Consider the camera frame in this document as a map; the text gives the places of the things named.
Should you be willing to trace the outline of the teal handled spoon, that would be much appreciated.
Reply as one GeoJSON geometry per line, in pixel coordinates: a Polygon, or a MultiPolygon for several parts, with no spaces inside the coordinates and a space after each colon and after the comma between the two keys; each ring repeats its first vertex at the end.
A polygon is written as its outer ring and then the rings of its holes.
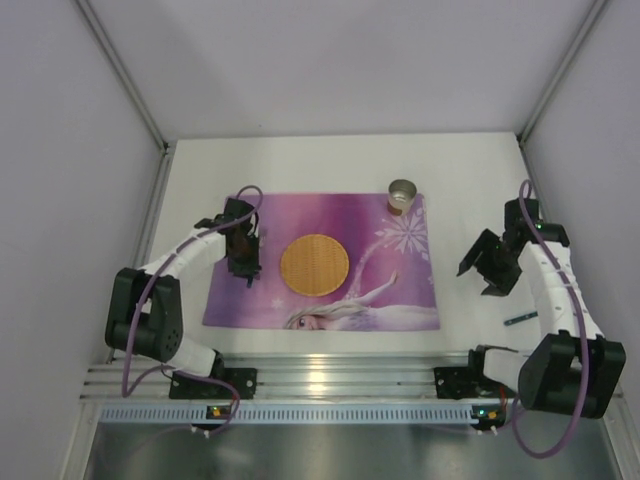
{"type": "Polygon", "coordinates": [[[509,326],[513,326],[513,325],[528,321],[530,319],[534,319],[536,317],[538,317],[538,312],[534,311],[527,314],[519,315],[514,318],[507,319],[503,322],[503,325],[506,327],[509,327],[509,326]]]}

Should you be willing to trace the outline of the round wooden plate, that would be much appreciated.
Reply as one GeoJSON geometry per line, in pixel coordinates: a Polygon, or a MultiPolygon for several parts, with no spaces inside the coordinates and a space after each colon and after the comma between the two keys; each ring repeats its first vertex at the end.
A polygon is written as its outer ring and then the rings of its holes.
{"type": "Polygon", "coordinates": [[[287,287],[307,297],[322,297],[336,291],[350,270],[346,249],[323,234],[301,236],[291,242],[280,259],[280,274],[287,287]]]}

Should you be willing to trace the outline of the metal cup with brown sleeve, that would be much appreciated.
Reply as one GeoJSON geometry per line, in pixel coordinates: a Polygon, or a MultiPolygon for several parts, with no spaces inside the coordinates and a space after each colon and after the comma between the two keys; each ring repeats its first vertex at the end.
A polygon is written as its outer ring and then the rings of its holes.
{"type": "Polygon", "coordinates": [[[416,185],[407,179],[393,180],[388,186],[387,210],[394,216],[405,216],[410,211],[416,195],[416,185]]]}

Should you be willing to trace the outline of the purple printed placemat cloth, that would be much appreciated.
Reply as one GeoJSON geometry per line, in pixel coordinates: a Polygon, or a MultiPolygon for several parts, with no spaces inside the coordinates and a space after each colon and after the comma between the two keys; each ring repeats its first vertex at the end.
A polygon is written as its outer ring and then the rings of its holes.
{"type": "Polygon", "coordinates": [[[360,194],[267,194],[259,209],[259,279],[248,286],[226,264],[215,266],[202,323],[232,329],[410,332],[440,327],[424,199],[404,216],[387,197],[360,194]],[[321,296],[290,288],[281,258],[297,239],[320,234],[345,249],[342,285],[321,296]]]}

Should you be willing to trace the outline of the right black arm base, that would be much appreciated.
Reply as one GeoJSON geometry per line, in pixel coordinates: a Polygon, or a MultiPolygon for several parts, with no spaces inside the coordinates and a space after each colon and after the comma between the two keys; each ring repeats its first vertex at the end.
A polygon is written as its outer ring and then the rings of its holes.
{"type": "Polygon", "coordinates": [[[503,384],[474,373],[467,366],[436,367],[433,370],[439,399],[512,399],[515,392],[503,384]]]}

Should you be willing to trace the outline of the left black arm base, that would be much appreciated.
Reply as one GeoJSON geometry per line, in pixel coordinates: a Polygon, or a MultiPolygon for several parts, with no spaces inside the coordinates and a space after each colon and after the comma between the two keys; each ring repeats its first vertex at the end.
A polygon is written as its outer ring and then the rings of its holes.
{"type": "Polygon", "coordinates": [[[169,398],[172,400],[251,400],[257,388],[254,368],[227,368],[215,383],[196,380],[181,373],[171,375],[169,398]]]}

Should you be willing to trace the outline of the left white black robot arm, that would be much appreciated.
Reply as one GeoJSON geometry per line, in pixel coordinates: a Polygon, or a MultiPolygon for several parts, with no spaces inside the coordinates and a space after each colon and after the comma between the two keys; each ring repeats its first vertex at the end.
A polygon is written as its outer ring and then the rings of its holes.
{"type": "Polygon", "coordinates": [[[202,271],[220,262],[231,276],[248,286],[254,283],[261,271],[258,209],[238,196],[229,197],[222,213],[197,222],[156,261],[120,270],[111,294],[106,344],[192,377],[220,375],[222,354],[187,336],[182,293],[202,271]]]}

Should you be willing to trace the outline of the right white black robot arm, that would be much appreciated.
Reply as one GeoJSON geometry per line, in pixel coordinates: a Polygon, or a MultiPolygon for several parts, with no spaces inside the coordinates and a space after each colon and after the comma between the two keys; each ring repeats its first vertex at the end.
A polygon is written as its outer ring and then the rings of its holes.
{"type": "Polygon", "coordinates": [[[540,342],[529,353],[480,345],[468,354],[479,380],[516,393],[527,410],[570,415],[578,402],[583,418],[601,418],[626,363],[621,343],[607,340],[590,315],[573,273],[570,241],[560,224],[539,216],[535,199],[504,206],[502,235],[481,232],[458,266],[476,269],[483,295],[505,297],[526,278],[540,325],[540,342]]]}

